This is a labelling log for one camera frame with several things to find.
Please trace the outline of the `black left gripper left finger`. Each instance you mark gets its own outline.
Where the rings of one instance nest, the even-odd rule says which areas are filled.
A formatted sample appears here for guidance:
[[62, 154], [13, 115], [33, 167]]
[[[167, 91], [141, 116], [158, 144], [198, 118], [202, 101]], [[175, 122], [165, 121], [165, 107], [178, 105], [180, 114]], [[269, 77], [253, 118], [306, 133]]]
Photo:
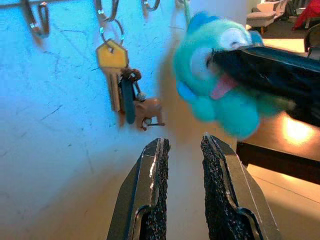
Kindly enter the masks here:
[[108, 240], [165, 240], [170, 142], [147, 144], [123, 181], [109, 226]]

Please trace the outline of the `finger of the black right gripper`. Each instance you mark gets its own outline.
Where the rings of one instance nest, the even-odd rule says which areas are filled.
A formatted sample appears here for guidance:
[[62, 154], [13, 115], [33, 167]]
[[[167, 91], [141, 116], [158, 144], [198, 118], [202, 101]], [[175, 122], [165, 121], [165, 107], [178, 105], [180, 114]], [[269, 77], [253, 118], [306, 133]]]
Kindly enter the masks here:
[[213, 51], [208, 60], [250, 90], [286, 100], [295, 120], [320, 125], [320, 62], [262, 45]]

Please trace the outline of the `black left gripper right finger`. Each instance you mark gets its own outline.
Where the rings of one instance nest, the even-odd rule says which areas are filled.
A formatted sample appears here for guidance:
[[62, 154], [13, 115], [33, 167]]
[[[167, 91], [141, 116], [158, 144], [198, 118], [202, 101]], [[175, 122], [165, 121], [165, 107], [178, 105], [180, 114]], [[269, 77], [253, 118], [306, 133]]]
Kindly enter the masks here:
[[209, 239], [280, 240], [262, 189], [230, 145], [206, 133], [200, 147]]

